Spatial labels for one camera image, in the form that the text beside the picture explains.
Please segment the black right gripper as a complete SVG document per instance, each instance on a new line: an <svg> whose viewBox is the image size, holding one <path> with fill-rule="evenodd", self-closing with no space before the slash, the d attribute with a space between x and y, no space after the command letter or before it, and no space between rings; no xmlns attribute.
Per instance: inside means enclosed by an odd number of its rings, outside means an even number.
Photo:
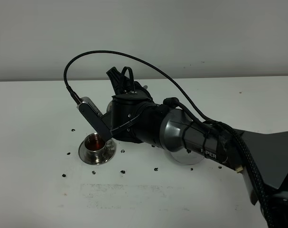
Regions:
<svg viewBox="0 0 288 228"><path fill-rule="evenodd" d="M138 82L132 87L130 79L122 76L116 67L112 67L106 74L115 95L112 97L111 109L102 120L109 127L112 138L123 142L143 143L140 135L144 132L145 125L141 118L147 110L156 108L152 96Z"/></svg>

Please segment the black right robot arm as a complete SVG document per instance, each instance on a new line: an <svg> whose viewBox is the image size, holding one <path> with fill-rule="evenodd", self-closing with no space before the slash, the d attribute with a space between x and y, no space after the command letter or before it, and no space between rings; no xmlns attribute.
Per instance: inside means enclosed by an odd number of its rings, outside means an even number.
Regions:
<svg viewBox="0 0 288 228"><path fill-rule="evenodd" d="M132 77L107 72L115 94L107 125L118 141L185 149L243 175L252 204L270 228L288 228L288 131L255 133L219 121L198 120L177 98L156 104Z"/></svg>

